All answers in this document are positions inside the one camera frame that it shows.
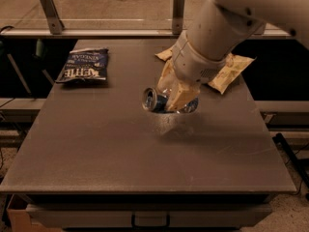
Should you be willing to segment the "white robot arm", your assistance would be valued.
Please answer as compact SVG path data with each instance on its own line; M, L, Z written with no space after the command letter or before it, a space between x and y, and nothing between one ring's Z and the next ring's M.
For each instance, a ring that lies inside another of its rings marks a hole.
M265 24L309 47L309 0L206 0L172 48L157 90L170 92L167 111L182 109L214 79L227 55Z

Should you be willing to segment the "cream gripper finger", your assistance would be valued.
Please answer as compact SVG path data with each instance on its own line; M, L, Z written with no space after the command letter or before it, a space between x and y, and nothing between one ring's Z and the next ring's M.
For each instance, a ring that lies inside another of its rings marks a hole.
M182 81L172 80L166 84L168 101L165 105L167 111L182 109L200 94L200 85L187 84Z
M174 65L172 60L168 60L162 70L159 81L156 85L156 90L159 94L165 96L174 96L177 91L177 77L174 72Z

